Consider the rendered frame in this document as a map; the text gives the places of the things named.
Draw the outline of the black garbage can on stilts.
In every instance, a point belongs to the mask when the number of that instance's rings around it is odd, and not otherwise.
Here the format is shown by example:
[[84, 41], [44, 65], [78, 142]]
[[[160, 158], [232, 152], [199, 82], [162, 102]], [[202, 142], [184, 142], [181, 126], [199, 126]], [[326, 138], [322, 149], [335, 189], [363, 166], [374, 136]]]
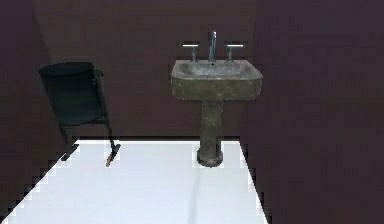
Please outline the black garbage can on stilts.
[[42, 66], [38, 73], [66, 144], [66, 128], [102, 124], [108, 131], [111, 152], [109, 167], [121, 147], [116, 144], [103, 94], [104, 74], [91, 62], [61, 62]]

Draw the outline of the grey stone pedestal sink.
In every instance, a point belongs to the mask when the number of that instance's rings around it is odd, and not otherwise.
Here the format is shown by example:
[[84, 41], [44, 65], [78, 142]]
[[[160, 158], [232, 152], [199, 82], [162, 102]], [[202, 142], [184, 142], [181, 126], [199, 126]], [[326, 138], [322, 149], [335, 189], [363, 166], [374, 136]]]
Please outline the grey stone pedestal sink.
[[223, 162], [225, 101], [254, 100], [261, 92], [263, 75], [248, 60], [176, 60], [171, 71], [172, 95], [201, 102], [200, 147], [197, 162], [217, 167]]

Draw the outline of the chrome sink faucet spout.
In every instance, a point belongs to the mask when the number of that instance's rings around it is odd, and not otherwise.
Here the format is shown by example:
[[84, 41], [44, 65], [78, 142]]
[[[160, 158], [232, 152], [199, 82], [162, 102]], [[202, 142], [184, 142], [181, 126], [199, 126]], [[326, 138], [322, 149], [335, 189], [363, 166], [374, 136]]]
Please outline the chrome sink faucet spout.
[[217, 32], [215, 30], [210, 31], [208, 34], [208, 41], [209, 41], [208, 61], [211, 63], [215, 62], [216, 40], [217, 40]]

